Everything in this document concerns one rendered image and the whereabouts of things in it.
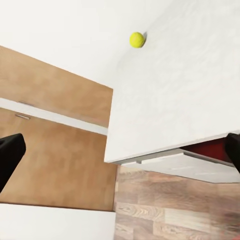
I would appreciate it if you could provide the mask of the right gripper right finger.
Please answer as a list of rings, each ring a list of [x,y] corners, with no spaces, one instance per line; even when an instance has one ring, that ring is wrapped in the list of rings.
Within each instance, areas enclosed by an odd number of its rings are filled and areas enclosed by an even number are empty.
[[[240,134],[228,133],[223,148],[234,167],[240,173]]]

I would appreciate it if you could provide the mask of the tennis ball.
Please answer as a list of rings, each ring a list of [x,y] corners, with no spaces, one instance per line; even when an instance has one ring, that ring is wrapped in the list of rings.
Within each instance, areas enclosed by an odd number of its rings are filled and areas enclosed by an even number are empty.
[[[139,49],[144,41],[145,38],[140,32],[134,32],[129,38],[129,44],[135,49]]]

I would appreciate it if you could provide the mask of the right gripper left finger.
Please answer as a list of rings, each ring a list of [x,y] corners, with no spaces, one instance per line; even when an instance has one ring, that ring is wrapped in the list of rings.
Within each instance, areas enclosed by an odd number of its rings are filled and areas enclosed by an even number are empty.
[[[0,138],[0,193],[26,152],[21,133]]]

